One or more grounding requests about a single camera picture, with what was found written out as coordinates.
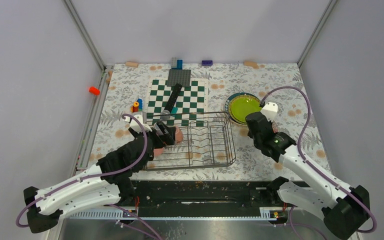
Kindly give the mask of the white plate green red rim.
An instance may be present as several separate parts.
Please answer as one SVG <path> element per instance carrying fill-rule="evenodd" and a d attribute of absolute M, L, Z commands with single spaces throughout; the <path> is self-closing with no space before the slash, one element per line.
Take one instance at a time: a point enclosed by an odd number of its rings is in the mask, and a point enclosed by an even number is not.
<path fill-rule="evenodd" d="M 260 99 L 251 93 L 238 92 L 227 98 L 224 111 L 234 123 L 246 126 L 246 116 L 262 109 L 260 102 Z"/>

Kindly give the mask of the small pink mug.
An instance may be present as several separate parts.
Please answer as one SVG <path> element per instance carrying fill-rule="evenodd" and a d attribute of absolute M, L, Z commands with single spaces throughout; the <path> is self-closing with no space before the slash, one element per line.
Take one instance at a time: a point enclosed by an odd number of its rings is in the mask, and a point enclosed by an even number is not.
<path fill-rule="evenodd" d="M 180 128 L 178 126 L 175 126 L 175 134 L 174 134 L 174 138 L 175 138 L 175 143 L 181 143 L 184 139 L 184 135 L 183 135 L 183 132 L 180 130 Z"/>

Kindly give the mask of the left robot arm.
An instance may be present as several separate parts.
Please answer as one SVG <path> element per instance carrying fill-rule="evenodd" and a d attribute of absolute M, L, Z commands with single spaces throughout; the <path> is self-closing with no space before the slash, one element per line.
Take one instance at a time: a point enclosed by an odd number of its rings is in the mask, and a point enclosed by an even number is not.
<path fill-rule="evenodd" d="M 129 129 L 133 139 L 107 153 L 95 164 L 54 186 L 23 191 L 27 227 L 33 234 L 55 227 L 66 217 L 98 206 L 137 204 L 131 176 L 162 154 L 164 148 L 183 140 L 177 126 L 156 123 L 146 133 Z"/>

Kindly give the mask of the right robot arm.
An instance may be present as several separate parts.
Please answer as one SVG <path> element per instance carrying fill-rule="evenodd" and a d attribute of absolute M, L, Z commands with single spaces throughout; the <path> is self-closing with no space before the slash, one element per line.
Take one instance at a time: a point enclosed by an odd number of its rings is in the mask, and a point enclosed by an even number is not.
<path fill-rule="evenodd" d="M 352 187 L 306 157 L 298 144 L 284 132 L 274 132 L 273 124 L 261 112 L 245 118 L 248 136 L 261 153 L 282 164 L 311 189 L 304 189 L 285 177 L 268 186 L 267 201 L 299 207 L 323 221 L 341 240 L 349 239 L 370 218 L 370 194 L 363 186 Z"/>

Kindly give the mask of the lime green plate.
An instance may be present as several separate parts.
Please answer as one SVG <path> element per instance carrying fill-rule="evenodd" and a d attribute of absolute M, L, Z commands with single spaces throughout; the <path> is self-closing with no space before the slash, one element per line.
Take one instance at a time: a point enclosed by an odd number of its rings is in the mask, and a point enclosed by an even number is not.
<path fill-rule="evenodd" d="M 251 95 L 237 96 L 228 105 L 230 117 L 243 125 L 246 124 L 246 117 L 249 114 L 259 112 L 261 109 L 260 100 Z"/>

